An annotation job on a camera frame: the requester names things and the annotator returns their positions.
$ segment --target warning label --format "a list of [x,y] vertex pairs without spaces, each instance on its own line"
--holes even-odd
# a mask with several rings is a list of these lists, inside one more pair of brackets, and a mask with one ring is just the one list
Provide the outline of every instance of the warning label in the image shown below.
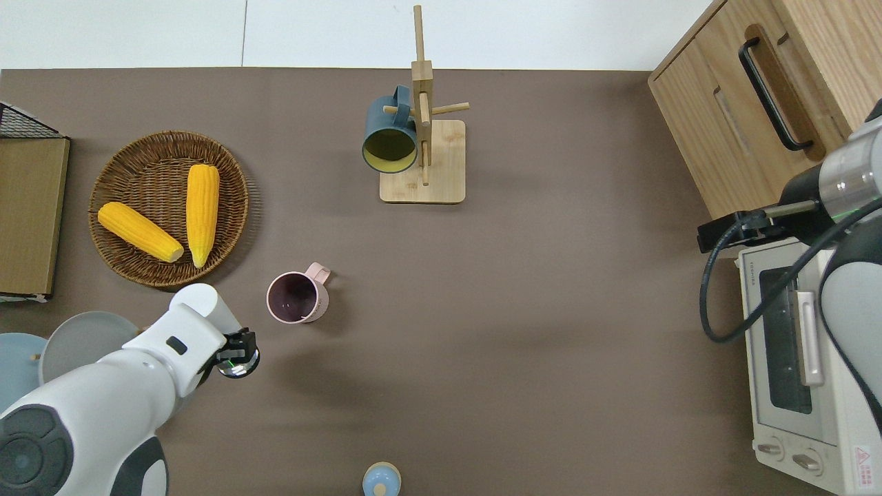
[[855,446],[855,468],[857,469],[857,487],[872,489],[875,484],[873,481],[873,464],[868,447]]

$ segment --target toaster oven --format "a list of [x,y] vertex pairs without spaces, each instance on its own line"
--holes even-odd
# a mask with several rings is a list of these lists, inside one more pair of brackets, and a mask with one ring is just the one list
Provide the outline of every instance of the toaster oven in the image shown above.
[[[742,250],[744,315],[807,249],[793,238]],[[757,460],[842,495],[882,494],[882,439],[818,311],[822,251],[745,334]]]

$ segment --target wire rack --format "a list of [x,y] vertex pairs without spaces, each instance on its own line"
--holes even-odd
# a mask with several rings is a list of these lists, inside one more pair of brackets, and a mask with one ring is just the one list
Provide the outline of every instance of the wire rack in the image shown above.
[[0,138],[64,138],[24,110],[0,101]]

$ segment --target mug handle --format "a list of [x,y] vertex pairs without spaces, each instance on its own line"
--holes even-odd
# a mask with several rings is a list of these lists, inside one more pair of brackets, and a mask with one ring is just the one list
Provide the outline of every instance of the mug handle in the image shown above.
[[331,269],[323,266],[318,262],[312,262],[310,268],[306,269],[306,272],[304,272],[304,274],[310,279],[315,279],[316,281],[324,284],[325,281],[328,280],[328,276],[331,275]]
[[404,127],[410,117],[410,88],[398,85],[395,88],[395,93],[392,94],[392,99],[395,100],[394,106],[398,107],[393,122],[396,127]]

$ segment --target oven knob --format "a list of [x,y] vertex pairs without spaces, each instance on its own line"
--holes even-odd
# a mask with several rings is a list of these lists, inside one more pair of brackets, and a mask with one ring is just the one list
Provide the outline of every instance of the oven knob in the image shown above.
[[767,442],[753,440],[753,449],[760,453],[770,455],[778,461],[784,459],[784,446],[781,444],[781,440],[774,436]]
[[800,453],[799,455],[793,455],[793,462],[813,476],[819,476],[824,473],[824,464],[821,462],[821,457],[818,455],[818,452],[813,449],[806,449],[805,453]]

